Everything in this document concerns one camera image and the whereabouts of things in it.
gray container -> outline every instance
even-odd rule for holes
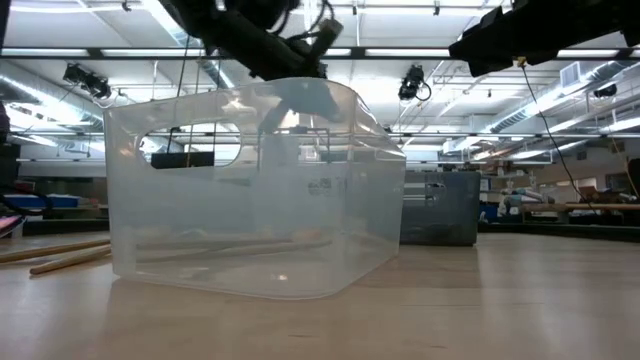
[[[476,243],[479,173],[408,172],[405,186],[402,244],[473,246]]]

ventilation duct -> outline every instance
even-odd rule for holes
[[[50,107],[58,114],[52,117],[62,122],[86,121],[89,125],[95,121],[102,121],[102,109],[74,93],[67,94],[68,90],[7,61],[0,64],[0,70],[0,89],[9,89],[17,95],[7,98],[3,95],[2,100]]]
[[[536,93],[540,110],[545,111],[557,106],[575,95],[597,90],[622,72],[636,65],[635,61],[609,61],[597,67],[589,63],[577,62],[562,70],[562,78]],[[538,114],[538,106],[532,98],[518,104],[515,109],[509,109],[499,114],[488,129],[492,133],[502,130],[519,122],[530,119]]]

ceiling beam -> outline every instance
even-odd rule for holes
[[[59,48],[8,47],[0,58],[15,60],[224,60],[218,54],[202,56],[200,49],[184,48]],[[324,60],[455,60],[447,47],[336,47],[331,48]],[[626,48],[589,48],[563,50],[558,61],[640,60],[640,50]]]
[[[10,135],[16,134],[20,135],[21,132],[10,132]],[[39,135],[39,136],[57,136],[57,137],[77,137],[77,136],[91,136],[91,137],[103,137],[104,133],[100,132],[52,132],[52,131],[29,131],[29,135]],[[174,132],[169,133],[165,132],[152,132],[147,134],[147,136],[169,136],[171,135],[174,138],[178,137],[212,137],[213,132]],[[238,132],[218,132],[216,133],[216,137],[237,137],[241,134]],[[550,138],[547,133],[537,133],[537,134],[522,134],[522,133],[499,133],[499,134],[488,134],[488,133],[477,133],[477,132],[401,132],[401,133],[389,133],[389,137],[391,138],[458,138],[458,137],[487,137],[487,138],[527,138],[527,139],[548,139]],[[613,134],[553,134],[554,139],[640,139],[640,133],[613,133]]]

table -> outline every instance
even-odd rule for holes
[[[109,260],[30,279],[33,264],[0,267],[3,359],[640,354],[635,244],[482,234],[475,248],[402,247],[396,259],[346,290],[294,302],[122,280]]]
[[[523,204],[520,207],[523,222],[527,222],[524,214],[531,212],[558,213],[558,221],[569,223],[569,212],[573,210],[609,210],[609,211],[640,211],[640,204]]]

ceiling light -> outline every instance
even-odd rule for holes
[[[558,58],[567,57],[614,57],[618,54],[618,50],[594,50],[594,49],[568,49],[560,50]]]
[[[200,56],[201,49],[188,49],[187,56]],[[104,56],[129,56],[129,57],[145,57],[145,56],[184,56],[184,49],[105,49],[102,50]]]
[[[469,136],[462,140],[458,145],[456,145],[452,151],[461,151],[468,148],[471,145],[474,145],[478,141],[482,140],[482,138],[477,136]]]
[[[130,6],[131,9],[144,9],[143,6]],[[105,11],[123,11],[122,6],[100,6],[100,7],[27,7],[27,6],[11,6],[11,11],[39,14],[81,14]]]
[[[473,159],[474,159],[474,160],[482,160],[482,159],[486,159],[486,158],[490,157],[491,155],[493,155],[493,154],[491,153],[491,151],[485,151],[485,152],[481,152],[481,153],[479,153],[479,154],[475,155],[475,156],[473,157]]]
[[[45,94],[42,91],[38,91],[29,86],[26,86],[20,82],[14,81],[6,76],[0,75],[0,80],[15,86],[18,89],[24,92],[27,92],[32,96],[34,96],[35,98],[37,98],[38,100],[40,100],[42,104],[47,107],[49,114],[51,114],[51,115],[46,114],[49,117],[52,117],[57,120],[61,120],[63,122],[73,122],[73,121],[80,122],[82,115],[80,115],[77,111],[74,111],[72,107],[66,105],[63,102],[60,102],[59,99],[49,94]]]
[[[449,57],[448,49],[369,49],[366,56]]]
[[[329,49],[325,53],[326,56],[350,56],[351,49]]]
[[[86,49],[22,49],[4,48],[2,56],[89,56]]]
[[[558,131],[562,131],[562,130],[566,130],[570,127],[572,127],[573,125],[577,124],[579,121],[576,120],[569,120],[569,121],[565,121],[563,123],[560,123],[552,128],[549,129],[550,133],[556,133]]]
[[[90,148],[92,148],[93,150],[96,151],[100,151],[100,152],[104,152],[105,151],[105,145],[103,142],[98,142],[98,143],[91,143],[89,145]]]
[[[558,147],[558,150],[560,150],[560,151],[569,150],[569,149],[574,148],[574,147],[576,147],[576,146],[578,146],[580,144],[584,144],[585,142],[586,141],[584,141],[584,140],[583,141],[572,142],[572,143],[569,143],[569,144],[562,145],[562,146]]]
[[[55,143],[54,141],[51,141],[47,138],[43,138],[42,136],[38,136],[38,135],[31,135],[31,136],[12,135],[12,136],[16,139],[33,142],[39,145],[45,145],[45,146],[51,146],[51,147],[58,146],[58,144]]]
[[[599,131],[601,133],[616,132],[616,131],[622,131],[622,130],[634,128],[636,126],[640,126],[640,118],[633,118],[629,120],[618,121],[613,125],[604,126],[600,128]]]
[[[433,16],[434,6],[367,6],[358,7],[359,14],[368,15],[420,15]],[[440,7],[440,16],[484,16],[491,9],[480,9],[476,7]],[[336,15],[353,15],[351,6],[334,7]],[[292,14],[304,15],[304,9],[298,8],[291,12]]]
[[[528,158],[532,158],[532,157],[535,157],[535,156],[538,156],[538,155],[542,155],[544,153],[545,153],[544,150],[523,151],[523,152],[517,153],[515,155],[512,155],[510,157],[510,159],[516,159],[516,160],[528,159]]]

